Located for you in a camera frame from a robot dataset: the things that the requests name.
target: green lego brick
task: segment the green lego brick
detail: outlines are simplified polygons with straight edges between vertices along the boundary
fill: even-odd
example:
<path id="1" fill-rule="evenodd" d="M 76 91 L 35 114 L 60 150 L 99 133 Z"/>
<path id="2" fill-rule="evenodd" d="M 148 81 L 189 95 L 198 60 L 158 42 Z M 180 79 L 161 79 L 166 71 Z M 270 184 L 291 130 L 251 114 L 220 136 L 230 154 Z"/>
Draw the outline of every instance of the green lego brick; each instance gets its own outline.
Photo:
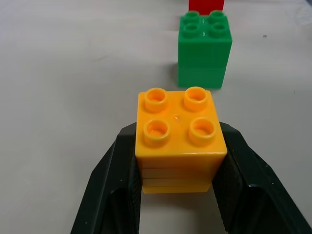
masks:
<path id="1" fill-rule="evenodd" d="M 227 17 L 222 11 L 200 16 L 189 11 L 180 19 L 178 64 L 180 67 L 226 67 L 232 45 Z"/>
<path id="2" fill-rule="evenodd" d="M 222 87 L 225 67 L 222 68 L 186 68 L 178 67 L 178 86 L 192 87 L 200 86 L 203 88 Z"/>

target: yellow lego brick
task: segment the yellow lego brick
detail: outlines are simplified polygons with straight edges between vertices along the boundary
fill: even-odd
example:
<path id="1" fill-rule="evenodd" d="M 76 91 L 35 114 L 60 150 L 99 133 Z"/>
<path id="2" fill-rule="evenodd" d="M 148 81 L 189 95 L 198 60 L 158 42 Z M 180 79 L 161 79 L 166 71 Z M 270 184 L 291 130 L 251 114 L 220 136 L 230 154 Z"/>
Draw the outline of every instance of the yellow lego brick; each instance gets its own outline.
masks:
<path id="1" fill-rule="evenodd" d="M 173 194 L 173 193 L 204 193 L 208 191 L 209 185 L 192 185 L 176 187 L 142 187 L 145 194 Z"/>
<path id="2" fill-rule="evenodd" d="M 211 183 L 227 148 L 211 93 L 153 88 L 139 94 L 136 158 L 144 168 L 192 168 Z"/>
<path id="3" fill-rule="evenodd" d="M 193 185 L 210 185 L 206 178 L 152 178 L 143 179 L 143 187 L 189 187 Z"/>
<path id="4" fill-rule="evenodd" d="M 204 178 L 207 173 L 198 169 L 187 168 L 143 168 L 142 179 L 145 178 Z"/>

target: red lego brick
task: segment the red lego brick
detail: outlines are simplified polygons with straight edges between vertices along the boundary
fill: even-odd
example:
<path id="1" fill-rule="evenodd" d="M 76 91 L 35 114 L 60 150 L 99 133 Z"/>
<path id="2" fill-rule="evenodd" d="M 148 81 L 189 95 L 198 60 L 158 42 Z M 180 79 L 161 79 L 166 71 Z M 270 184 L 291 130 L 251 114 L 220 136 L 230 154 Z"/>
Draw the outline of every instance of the red lego brick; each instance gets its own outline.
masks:
<path id="1" fill-rule="evenodd" d="M 214 10 L 223 10 L 224 0 L 189 0 L 189 11 L 198 11 L 200 15 L 209 15 Z"/>

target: plastic block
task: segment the plastic block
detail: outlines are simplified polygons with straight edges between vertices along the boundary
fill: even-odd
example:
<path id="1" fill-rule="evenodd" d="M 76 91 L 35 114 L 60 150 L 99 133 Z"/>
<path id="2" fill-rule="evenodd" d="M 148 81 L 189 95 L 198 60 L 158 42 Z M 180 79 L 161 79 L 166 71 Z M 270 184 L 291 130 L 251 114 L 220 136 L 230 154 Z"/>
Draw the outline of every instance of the plastic block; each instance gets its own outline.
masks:
<path id="1" fill-rule="evenodd" d="M 180 19 L 179 67 L 226 67 L 232 45 L 227 17 L 222 11 L 200 16 L 190 11 Z"/>
<path id="2" fill-rule="evenodd" d="M 209 15 L 214 10 L 223 10 L 224 0 L 189 0 L 189 11 Z"/>
<path id="3" fill-rule="evenodd" d="M 200 87 L 139 94 L 136 159 L 143 169 L 197 170 L 210 184 L 227 148 L 211 93 Z"/>
<path id="4" fill-rule="evenodd" d="M 178 86 L 219 89 L 222 87 L 226 68 L 178 67 Z"/>
<path id="5" fill-rule="evenodd" d="M 190 186 L 174 186 L 174 187 L 148 187 L 143 186 L 145 194 L 171 194 L 171 193 L 204 193 L 208 191 L 210 185 L 190 185 Z"/>
<path id="6" fill-rule="evenodd" d="M 204 178 L 153 178 L 153 179 L 143 179 L 143 187 L 179 187 L 179 186 L 203 186 L 209 188 L 210 183 L 208 183 Z"/>
<path id="7" fill-rule="evenodd" d="M 186 168 L 143 168 L 142 178 L 204 178 L 206 172 Z"/>

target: duplo block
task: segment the duplo block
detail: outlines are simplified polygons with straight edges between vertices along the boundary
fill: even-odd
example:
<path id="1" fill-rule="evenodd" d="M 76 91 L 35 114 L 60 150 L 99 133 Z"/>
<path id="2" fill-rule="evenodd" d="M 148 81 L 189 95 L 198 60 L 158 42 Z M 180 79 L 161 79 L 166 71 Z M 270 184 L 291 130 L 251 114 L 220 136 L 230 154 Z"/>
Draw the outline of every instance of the duplo block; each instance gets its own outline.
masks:
<path id="1" fill-rule="evenodd" d="M 200 15 L 209 15 L 214 10 L 223 10 L 224 0 L 189 0 L 189 11 L 198 11 Z"/>
<path id="2" fill-rule="evenodd" d="M 209 91 L 153 88 L 139 94 L 135 154 L 141 178 L 148 181 L 143 189 L 176 186 L 196 192 L 201 186 L 207 191 L 226 153 Z M 191 186 L 194 180 L 198 184 Z"/>
<path id="3" fill-rule="evenodd" d="M 210 185 L 187 185 L 187 186 L 142 186 L 145 194 L 175 194 L 175 193 L 202 193 L 208 191 Z"/>
<path id="4" fill-rule="evenodd" d="M 183 87 L 221 88 L 232 36 L 221 11 L 200 16 L 190 11 L 181 17 L 178 37 L 178 84 Z"/>

